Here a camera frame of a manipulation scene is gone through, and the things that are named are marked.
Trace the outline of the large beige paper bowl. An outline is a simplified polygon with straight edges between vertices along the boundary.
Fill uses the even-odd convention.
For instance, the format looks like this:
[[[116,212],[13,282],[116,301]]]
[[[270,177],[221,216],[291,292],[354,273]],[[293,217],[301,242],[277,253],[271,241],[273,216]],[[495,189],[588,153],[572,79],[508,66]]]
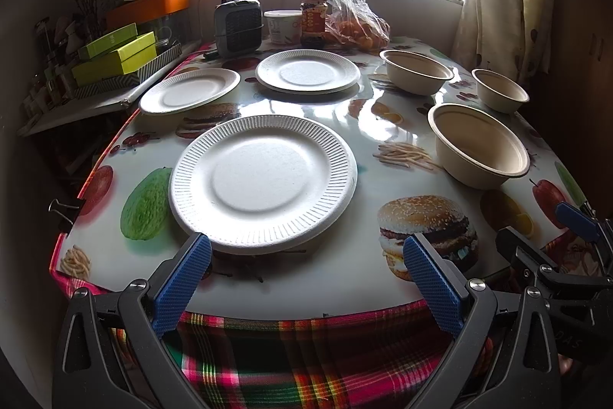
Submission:
[[[429,110],[428,123],[439,164],[459,183],[490,190],[529,171],[530,157],[521,139],[479,109],[440,104]]]

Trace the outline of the small beige paper bowl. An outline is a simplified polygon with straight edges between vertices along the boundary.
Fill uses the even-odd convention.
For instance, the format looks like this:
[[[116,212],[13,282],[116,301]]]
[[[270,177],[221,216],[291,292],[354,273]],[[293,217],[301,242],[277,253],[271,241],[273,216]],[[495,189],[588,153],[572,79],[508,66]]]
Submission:
[[[527,91],[511,79],[490,69],[473,69],[477,96],[485,106],[496,112],[513,114],[530,101]]]

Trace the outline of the white paper plate stack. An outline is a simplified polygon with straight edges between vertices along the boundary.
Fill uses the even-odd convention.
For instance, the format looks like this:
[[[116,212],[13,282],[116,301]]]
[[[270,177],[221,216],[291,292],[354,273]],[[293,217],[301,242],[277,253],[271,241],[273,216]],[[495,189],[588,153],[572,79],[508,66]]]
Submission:
[[[260,84],[285,94],[334,94],[361,79],[349,59],[322,50],[293,49],[272,54],[256,68]]]

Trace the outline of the black binder clip left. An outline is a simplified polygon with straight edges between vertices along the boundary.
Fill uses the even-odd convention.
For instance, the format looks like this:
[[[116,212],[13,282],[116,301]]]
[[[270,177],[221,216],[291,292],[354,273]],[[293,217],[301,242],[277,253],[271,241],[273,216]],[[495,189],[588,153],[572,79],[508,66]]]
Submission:
[[[59,217],[59,230],[62,233],[69,233],[77,221],[85,205],[85,200],[76,198],[68,202],[59,201],[54,198],[48,207],[48,212]]]

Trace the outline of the fruit print tablecloth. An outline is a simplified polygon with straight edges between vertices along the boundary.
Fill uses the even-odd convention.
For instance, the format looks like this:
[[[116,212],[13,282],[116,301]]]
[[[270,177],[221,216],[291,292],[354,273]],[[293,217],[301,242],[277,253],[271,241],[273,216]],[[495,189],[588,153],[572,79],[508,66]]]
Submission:
[[[419,298],[407,233],[486,277],[506,265],[495,241],[508,226],[562,271],[597,275],[594,251],[555,217],[580,194],[543,138],[486,107],[470,72],[434,48],[395,46],[451,79],[421,97],[391,84],[374,54],[264,44],[234,60],[189,57],[103,152],[53,276],[64,290],[117,292],[203,233],[212,274],[190,310],[351,315]]]

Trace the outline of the grey side shelf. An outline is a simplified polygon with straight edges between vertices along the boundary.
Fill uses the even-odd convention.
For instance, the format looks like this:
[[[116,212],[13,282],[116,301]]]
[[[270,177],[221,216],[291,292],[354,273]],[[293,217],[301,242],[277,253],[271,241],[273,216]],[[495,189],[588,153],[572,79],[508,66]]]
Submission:
[[[145,92],[167,77],[190,54],[197,51],[199,46],[200,41],[190,41],[190,43],[183,47],[181,54],[177,58],[168,62],[166,66],[162,66],[158,72],[154,72],[152,76],[136,87],[107,91],[92,97],[86,97],[83,100],[70,101],[41,116],[41,119],[35,125],[28,131],[19,132],[18,136],[28,137],[67,125],[68,123],[80,122],[83,119],[112,112],[128,111]]]

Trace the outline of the lower green box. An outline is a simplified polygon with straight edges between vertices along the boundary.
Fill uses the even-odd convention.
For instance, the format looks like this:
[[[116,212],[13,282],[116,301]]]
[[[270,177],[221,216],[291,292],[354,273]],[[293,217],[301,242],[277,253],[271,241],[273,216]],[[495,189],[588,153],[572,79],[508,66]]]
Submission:
[[[156,58],[156,41],[153,31],[138,35],[120,48],[74,66],[72,75],[78,86],[85,86],[107,78],[137,72]]]

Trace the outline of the green box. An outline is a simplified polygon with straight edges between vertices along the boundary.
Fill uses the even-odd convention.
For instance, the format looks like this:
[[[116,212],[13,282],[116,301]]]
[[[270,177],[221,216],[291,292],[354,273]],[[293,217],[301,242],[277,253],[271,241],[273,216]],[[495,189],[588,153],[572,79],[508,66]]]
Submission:
[[[137,26],[134,23],[117,28],[80,48],[78,50],[79,59],[81,61],[94,59],[124,44],[128,44],[136,36]]]
[[[72,75],[78,86],[85,86],[107,78],[137,72],[156,58],[156,41],[153,31],[138,35],[120,48],[74,66]]]

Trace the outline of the striped black white box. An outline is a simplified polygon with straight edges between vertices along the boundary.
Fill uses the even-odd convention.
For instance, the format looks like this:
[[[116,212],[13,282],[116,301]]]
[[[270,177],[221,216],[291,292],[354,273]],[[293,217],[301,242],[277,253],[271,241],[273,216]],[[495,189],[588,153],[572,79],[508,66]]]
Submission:
[[[102,79],[101,81],[76,88],[74,90],[74,98],[77,100],[82,100],[85,99],[85,97],[92,97],[93,95],[102,94],[103,92],[107,91],[136,87],[143,84],[143,82],[153,76],[155,72],[160,71],[163,66],[173,62],[181,54],[182,44],[176,43],[171,48],[167,49],[165,52],[146,63],[144,66],[140,66],[140,68],[135,72]]]

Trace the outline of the upper green box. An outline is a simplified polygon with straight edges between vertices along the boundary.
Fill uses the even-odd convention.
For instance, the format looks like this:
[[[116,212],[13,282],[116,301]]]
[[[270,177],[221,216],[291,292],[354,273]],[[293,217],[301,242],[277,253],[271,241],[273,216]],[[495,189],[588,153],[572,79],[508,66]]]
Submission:
[[[79,59],[81,61],[94,59],[124,44],[128,44],[136,36],[137,26],[134,23],[117,28],[80,48],[78,50]]]

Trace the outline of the plastic bag of oranges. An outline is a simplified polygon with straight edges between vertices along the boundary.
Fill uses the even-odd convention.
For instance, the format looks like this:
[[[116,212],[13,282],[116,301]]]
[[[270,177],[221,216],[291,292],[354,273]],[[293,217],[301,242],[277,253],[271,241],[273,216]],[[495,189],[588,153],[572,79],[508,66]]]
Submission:
[[[327,0],[325,46],[376,52],[390,42],[390,26],[367,0]]]

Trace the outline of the small grey fan heater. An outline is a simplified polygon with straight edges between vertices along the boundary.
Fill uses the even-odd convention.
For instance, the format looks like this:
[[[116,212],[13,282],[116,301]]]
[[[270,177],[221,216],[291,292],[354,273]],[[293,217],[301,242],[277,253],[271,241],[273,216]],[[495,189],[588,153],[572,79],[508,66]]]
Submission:
[[[263,15],[258,0],[221,0],[214,10],[214,37],[221,58],[258,50],[262,43]]]

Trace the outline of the orange tray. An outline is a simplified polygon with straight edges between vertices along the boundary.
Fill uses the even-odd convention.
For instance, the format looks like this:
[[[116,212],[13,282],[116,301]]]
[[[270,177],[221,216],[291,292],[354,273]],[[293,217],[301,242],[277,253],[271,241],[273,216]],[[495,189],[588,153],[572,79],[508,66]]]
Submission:
[[[142,25],[187,9],[189,0],[136,0],[109,10],[105,15],[108,30],[130,24]]]

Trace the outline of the white paper tub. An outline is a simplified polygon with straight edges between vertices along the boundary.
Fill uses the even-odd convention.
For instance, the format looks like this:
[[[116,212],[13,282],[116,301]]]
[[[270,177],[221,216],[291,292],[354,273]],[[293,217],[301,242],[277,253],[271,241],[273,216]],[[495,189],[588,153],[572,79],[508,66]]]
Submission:
[[[264,12],[270,41],[277,46],[296,46],[301,37],[300,10],[280,9]]]

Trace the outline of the red label jar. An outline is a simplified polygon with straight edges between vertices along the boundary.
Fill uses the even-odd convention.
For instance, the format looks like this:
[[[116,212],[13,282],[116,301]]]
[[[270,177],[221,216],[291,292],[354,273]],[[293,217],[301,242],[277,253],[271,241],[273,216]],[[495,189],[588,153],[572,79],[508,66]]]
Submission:
[[[301,0],[301,44],[309,49],[325,46],[327,0]]]

